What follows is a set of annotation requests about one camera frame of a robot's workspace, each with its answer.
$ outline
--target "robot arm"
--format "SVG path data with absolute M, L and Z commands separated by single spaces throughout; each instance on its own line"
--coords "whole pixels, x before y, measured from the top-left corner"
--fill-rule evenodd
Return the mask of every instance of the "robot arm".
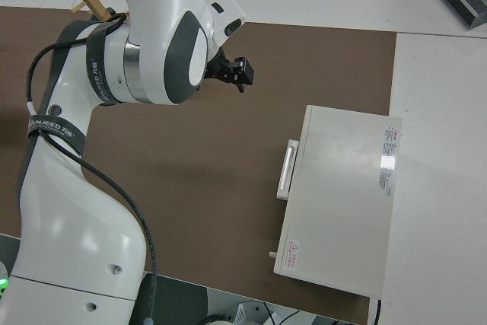
M 252 84 L 245 59 L 229 62 L 223 42 L 245 21 L 231 0 L 127 0 L 131 24 L 75 22 L 55 50 L 21 171 L 22 240 L 0 324 L 124 325 L 145 264 L 138 222 L 90 185 L 82 157 L 92 110 L 119 102 L 179 104 L 202 79 Z

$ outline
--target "black strap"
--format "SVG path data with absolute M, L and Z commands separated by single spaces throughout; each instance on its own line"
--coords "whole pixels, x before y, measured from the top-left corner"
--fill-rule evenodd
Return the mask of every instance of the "black strap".
M 119 103 L 108 88 L 105 75 L 105 39 L 107 28 L 113 23 L 102 23 L 87 37 L 86 42 L 86 71 L 91 87 L 105 105 Z
M 83 155 L 86 136 L 68 120 L 47 114 L 35 114 L 29 118 L 28 135 L 39 135 L 39 130 L 47 131 L 66 141 L 78 155 Z

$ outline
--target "warning label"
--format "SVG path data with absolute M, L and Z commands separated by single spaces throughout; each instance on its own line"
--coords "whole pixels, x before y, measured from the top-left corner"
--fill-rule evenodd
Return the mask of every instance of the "warning label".
M 299 241 L 288 240 L 287 250 L 285 253 L 284 268 L 294 270 L 298 264 Z

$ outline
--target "red warning triangle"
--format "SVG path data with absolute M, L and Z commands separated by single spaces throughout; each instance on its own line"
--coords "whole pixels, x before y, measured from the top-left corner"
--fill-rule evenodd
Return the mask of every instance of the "red warning triangle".
M 296 243 L 293 240 L 290 240 L 288 250 L 289 251 L 295 251 L 297 249 L 299 249 L 299 247 L 296 245 Z

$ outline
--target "white box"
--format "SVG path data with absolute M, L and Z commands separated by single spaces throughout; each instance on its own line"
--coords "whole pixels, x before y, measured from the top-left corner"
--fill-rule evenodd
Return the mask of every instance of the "white box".
M 401 119 L 308 106 L 274 272 L 381 298 Z

